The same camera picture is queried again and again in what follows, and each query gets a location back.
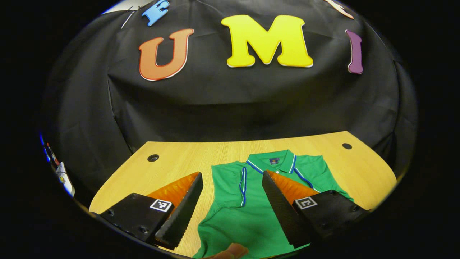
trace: wooden table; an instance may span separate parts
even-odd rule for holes
[[[348,143],[352,149],[342,144]],[[214,200],[211,166],[246,161],[251,153],[291,150],[296,155],[322,155],[335,180],[365,209],[375,208],[392,191],[396,178],[371,148],[347,131],[296,138],[229,142],[145,143],[96,193],[89,211],[102,213],[130,193],[147,195],[188,174],[200,171],[203,191],[175,253],[193,256],[200,247],[197,226]],[[155,162],[147,161],[158,154]]]

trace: yellow letter m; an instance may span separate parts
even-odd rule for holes
[[[252,66],[255,63],[255,57],[248,53],[248,43],[266,65],[270,64],[281,43],[282,53],[278,56],[281,65],[313,66],[302,31],[305,22],[298,17],[279,15],[268,31],[248,15],[226,17],[221,23],[230,29],[232,56],[227,59],[229,67]]]

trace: green polo shirt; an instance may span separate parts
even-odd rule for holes
[[[214,202],[198,225],[201,247],[194,258],[207,257],[240,243],[243,258],[292,252],[264,189],[264,170],[282,174],[318,192],[336,190],[354,201],[334,180],[322,156],[296,156],[289,150],[249,155],[246,162],[212,166]]]

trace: polo shirt collar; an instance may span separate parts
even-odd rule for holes
[[[284,161],[283,163],[281,163],[278,169],[262,161],[262,159],[271,159],[278,157],[284,157]],[[263,174],[265,170],[270,170],[273,172],[283,171],[285,173],[291,174],[295,167],[295,160],[296,155],[294,155],[294,153],[292,153],[290,150],[283,150],[269,153],[250,154],[246,160],[246,163],[248,163],[251,167],[253,167],[256,171],[258,171],[261,174]]]

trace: shirt label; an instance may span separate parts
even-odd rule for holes
[[[277,158],[270,158],[270,165],[275,165],[275,164],[278,164],[280,162],[280,158],[277,157]]]

